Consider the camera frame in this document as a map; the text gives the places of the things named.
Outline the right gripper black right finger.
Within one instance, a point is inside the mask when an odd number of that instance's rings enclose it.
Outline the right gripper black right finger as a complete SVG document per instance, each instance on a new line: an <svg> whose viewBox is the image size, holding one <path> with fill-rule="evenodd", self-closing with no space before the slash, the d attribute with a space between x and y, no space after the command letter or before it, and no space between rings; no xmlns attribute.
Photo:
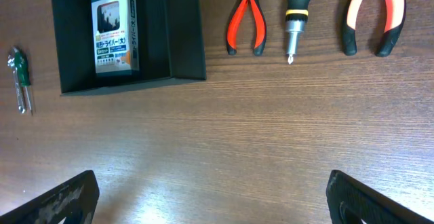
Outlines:
<svg viewBox="0 0 434 224"><path fill-rule="evenodd" d="M333 224L433 224L340 170L331 171L326 197Z"/></svg>

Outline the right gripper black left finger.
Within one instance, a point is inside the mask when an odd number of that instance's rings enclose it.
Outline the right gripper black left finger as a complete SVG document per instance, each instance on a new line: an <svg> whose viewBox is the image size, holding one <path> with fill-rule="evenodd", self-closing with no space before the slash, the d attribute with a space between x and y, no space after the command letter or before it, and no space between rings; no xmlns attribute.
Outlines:
<svg viewBox="0 0 434 224"><path fill-rule="evenodd" d="M92 223L100 192L86 170L1 216L2 223Z"/></svg>

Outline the green handled small screwdriver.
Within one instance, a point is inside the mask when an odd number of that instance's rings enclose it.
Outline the green handled small screwdriver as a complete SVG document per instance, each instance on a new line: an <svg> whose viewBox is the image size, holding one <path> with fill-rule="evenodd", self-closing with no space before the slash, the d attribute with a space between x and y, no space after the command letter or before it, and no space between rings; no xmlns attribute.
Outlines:
<svg viewBox="0 0 434 224"><path fill-rule="evenodd" d="M18 73L18 79L20 81L20 85L25 89L28 108L30 109L31 114L33 114L33 95L31 92L31 79L28 69L28 60L26 58L26 55L20 49L13 47L13 50L14 65Z"/></svg>

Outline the orange black long nose pliers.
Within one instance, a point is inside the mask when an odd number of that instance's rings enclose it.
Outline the orange black long nose pliers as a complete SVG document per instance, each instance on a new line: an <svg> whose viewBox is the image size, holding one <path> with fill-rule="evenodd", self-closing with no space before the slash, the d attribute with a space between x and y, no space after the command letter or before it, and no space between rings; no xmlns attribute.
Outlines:
<svg viewBox="0 0 434 224"><path fill-rule="evenodd" d="M347 56L357 53L356 24L359 8L363 0L348 0L342 17L341 41ZM375 52L378 57L390 55L399 39L406 19L406 0L385 0L386 22L384 33Z"/></svg>

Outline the yellow black stubby screwdriver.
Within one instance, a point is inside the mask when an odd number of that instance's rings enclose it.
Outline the yellow black stubby screwdriver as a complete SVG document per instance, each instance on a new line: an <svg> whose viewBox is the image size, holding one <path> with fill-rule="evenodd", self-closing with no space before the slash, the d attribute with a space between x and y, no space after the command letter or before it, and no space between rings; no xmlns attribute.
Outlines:
<svg viewBox="0 0 434 224"><path fill-rule="evenodd" d="M285 31L288 34L286 54L288 64L292 64L297 55L298 42L304 33L309 18L308 6L311 0L287 0L285 13Z"/></svg>

